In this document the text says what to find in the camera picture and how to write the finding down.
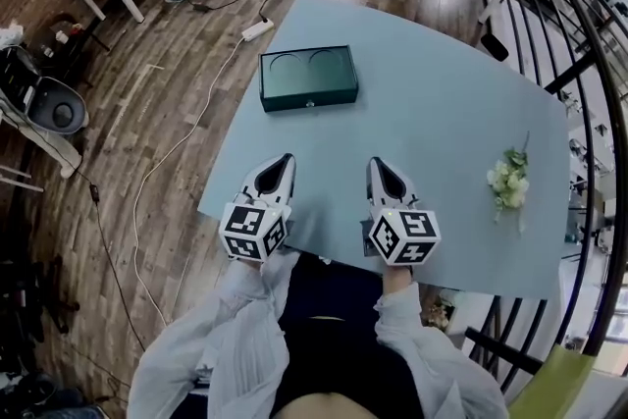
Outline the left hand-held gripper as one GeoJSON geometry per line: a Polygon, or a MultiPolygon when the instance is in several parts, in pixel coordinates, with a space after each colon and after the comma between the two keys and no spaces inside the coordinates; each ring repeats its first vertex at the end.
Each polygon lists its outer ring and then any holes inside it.
{"type": "Polygon", "coordinates": [[[291,208],[250,194],[290,199],[295,176],[296,161],[291,153],[264,161],[246,175],[242,191],[225,205],[219,227],[221,243],[232,260],[266,262],[282,247],[289,233],[291,208]]]}

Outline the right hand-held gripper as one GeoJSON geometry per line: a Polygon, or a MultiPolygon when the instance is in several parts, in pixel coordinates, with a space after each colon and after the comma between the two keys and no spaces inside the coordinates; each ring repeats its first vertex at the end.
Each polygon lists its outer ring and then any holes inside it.
{"type": "Polygon", "coordinates": [[[367,198],[364,256],[379,257],[388,266],[424,264],[441,243],[441,232],[435,212],[421,207],[411,179],[381,157],[372,157],[367,198]]]}

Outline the person's right forearm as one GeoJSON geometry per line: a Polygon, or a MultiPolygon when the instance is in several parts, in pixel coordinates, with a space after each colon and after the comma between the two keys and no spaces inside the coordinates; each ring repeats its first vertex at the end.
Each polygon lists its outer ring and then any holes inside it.
{"type": "Polygon", "coordinates": [[[418,284],[407,266],[387,266],[375,304],[381,344],[407,363],[426,419],[508,419],[493,376],[441,331],[421,324],[418,284]]]}

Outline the person's left forearm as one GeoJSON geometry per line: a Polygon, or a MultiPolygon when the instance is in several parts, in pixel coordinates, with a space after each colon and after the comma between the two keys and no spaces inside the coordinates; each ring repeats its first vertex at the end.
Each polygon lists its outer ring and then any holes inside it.
{"type": "Polygon", "coordinates": [[[197,379],[207,419],[269,419],[289,356],[279,320],[297,251],[261,266],[234,261],[220,284],[162,331],[131,382],[128,419],[170,419],[197,379]]]}

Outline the white flower bouquet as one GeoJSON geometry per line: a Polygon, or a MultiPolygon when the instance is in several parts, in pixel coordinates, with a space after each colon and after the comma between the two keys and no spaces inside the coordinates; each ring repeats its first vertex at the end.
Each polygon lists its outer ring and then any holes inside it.
{"type": "Polygon", "coordinates": [[[510,147],[505,150],[501,158],[487,171],[487,184],[493,194],[496,223],[504,212],[516,212],[518,218],[521,218],[530,186],[527,176],[529,139],[530,133],[527,132],[520,149],[510,147]]]}

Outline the small white flower bunch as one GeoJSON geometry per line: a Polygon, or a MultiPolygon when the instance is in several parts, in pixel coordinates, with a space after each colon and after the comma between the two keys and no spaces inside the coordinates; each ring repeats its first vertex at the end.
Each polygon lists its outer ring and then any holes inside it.
{"type": "Polygon", "coordinates": [[[435,301],[425,315],[425,323],[429,327],[445,332],[449,325],[454,306],[447,301],[435,301]]]}

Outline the white power strip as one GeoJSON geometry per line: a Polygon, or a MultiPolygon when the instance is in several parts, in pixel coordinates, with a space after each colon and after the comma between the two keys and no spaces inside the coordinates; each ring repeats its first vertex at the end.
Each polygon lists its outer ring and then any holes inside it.
{"type": "Polygon", "coordinates": [[[255,25],[246,28],[241,33],[241,36],[244,41],[249,42],[272,30],[274,27],[274,23],[271,20],[266,19],[265,21],[258,22],[255,25]]]}

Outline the person's black trousers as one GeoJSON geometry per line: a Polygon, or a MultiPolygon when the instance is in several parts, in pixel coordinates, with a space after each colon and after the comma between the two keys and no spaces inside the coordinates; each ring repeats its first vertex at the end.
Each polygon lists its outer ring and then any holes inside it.
{"type": "Polygon", "coordinates": [[[289,363],[274,414],[304,396],[334,393],[377,419],[424,419],[408,364],[377,340],[375,304],[382,293],[373,272],[299,257],[279,320],[289,363]]]}

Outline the black oval object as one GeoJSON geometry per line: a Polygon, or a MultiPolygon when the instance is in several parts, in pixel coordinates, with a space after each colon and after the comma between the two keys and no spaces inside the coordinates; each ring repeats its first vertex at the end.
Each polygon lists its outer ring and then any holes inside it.
{"type": "Polygon", "coordinates": [[[492,33],[483,34],[476,48],[499,62],[504,62],[509,57],[508,49],[492,33]]]}

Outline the person's beige top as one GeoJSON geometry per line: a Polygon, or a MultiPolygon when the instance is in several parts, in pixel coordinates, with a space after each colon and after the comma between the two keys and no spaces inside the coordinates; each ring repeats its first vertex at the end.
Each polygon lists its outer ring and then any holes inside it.
{"type": "Polygon", "coordinates": [[[289,402],[273,419],[377,419],[377,417],[344,395],[312,393],[289,402]]]}

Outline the black metal railing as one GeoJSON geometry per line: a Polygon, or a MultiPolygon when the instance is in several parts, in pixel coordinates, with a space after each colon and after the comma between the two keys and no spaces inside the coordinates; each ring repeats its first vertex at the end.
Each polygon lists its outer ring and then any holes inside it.
{"type": "Polygon", "coordinates": [[[607,129],[613,140],[614,176],[619,194],[614,215],[603,219],[605,226],[612,229],[613,237],[595,316],[582,348],[584,354],[593,356],[610,339],[608,330],[619,314],[616,304],[625,287],[623,277],[628,269],[628,126],[624,122],[625,113],[622,107],[628,98],[628,46],[621,42],[610,44],[602,35],[610,25],[616,24],[628,37],[628,26],[605,0],[503,0],[505,3],[512,1],[517,1],[523,9],[532,8],[540,24],[552,22],[559,27],[571,65],[564,72],[556,72],[553,81],[546,84],[544,89],[562,98],[566,94],[566,86],[574,83],[581,105],[585,135],[581,143],[585,149],[585,172],[580,177],[580,183],[587,191],[587,199],[578,211],[585,218],[585,236],[580,251],[574,255],[579,266],[556,334],[555,340],[558,343],[564,342],[568,325],[573,318],[584,281],[591,239],[595,233],[593,226],[597,159],[592,113],[583,78],[589,69],[597,70],[604,95],[609,117],[607,129]]]}

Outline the black office chair base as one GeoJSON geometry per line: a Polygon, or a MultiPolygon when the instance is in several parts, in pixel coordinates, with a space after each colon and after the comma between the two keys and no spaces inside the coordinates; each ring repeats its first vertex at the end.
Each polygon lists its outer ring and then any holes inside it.
{"type": "Polygon", "coordinates": [[[43,262],[0,261],[0,340],[9,347],[44,342],[42,315],[46,311],[56,329],[69,331],[65,315],[79,311],[77,302],[61,299],[63,260],[43,262]]]}

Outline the green cloth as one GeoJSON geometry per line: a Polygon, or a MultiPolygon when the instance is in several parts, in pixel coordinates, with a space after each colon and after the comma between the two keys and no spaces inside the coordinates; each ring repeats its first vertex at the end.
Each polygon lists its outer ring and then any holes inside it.
{"type": "Polygon", "coordinates": [[[555,345],[509,405],[510,419],[563,419],[591,373],[595,356],[555,345]]]}

